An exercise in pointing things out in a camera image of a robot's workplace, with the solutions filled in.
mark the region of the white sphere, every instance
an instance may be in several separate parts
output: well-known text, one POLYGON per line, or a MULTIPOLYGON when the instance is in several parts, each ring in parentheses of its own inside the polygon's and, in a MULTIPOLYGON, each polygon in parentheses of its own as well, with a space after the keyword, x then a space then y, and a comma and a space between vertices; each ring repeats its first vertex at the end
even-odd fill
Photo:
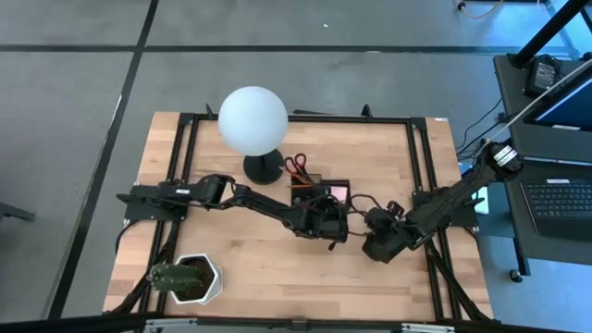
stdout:
POLYGON ((230 148, 248 156, 260 156, 281 144, 288 130, 288 111, 269 90, 244 87, 222 103, 218 127, 230 148))

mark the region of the laptop keyboard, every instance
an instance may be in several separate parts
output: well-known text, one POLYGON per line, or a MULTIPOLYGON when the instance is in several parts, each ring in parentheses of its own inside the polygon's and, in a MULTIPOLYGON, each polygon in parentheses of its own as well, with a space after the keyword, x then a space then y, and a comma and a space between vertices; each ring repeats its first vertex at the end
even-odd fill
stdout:
POLYGON ((592 218, 592 184, 521 185, 534 218, 592 218))

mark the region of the cactus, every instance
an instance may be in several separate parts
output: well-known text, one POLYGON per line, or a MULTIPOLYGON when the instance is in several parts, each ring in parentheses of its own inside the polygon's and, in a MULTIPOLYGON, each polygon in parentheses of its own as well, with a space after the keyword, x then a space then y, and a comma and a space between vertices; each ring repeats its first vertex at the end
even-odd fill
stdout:
POLYGON ((148 279, 158 291, 187 291, 203 284, 200 268, 189 265, 156 264, 148 279))

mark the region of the plant pot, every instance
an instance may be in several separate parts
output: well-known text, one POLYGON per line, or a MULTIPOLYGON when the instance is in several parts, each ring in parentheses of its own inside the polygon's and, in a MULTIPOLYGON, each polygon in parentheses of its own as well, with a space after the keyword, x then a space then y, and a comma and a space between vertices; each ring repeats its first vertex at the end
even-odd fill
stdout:
POLYGON ((210 283, 210 286, 203 297, 199 299, 187 299, 182 295, 178 295, 175 291, 171 291, 173 299, 175 299, 177 304, 199 303, 201 305, 206 305, 208 302, 212 301, 215 296, 222 292, 222 268, 220 268, 220 266, 215 266, 207 254, 199 253, 182 255, 177 259, 175 264, 186 265, 193 261, 202 261, 207 264, 213 274, 212 283, 210 283))

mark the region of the screen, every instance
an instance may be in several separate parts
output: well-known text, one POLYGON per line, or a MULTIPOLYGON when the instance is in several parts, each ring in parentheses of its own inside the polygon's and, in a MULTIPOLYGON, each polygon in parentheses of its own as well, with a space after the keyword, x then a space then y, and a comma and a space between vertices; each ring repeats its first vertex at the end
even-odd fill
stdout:
POLYGON ((592 79, 584 81, 536 120, 576 128, 592 128, 592 79))

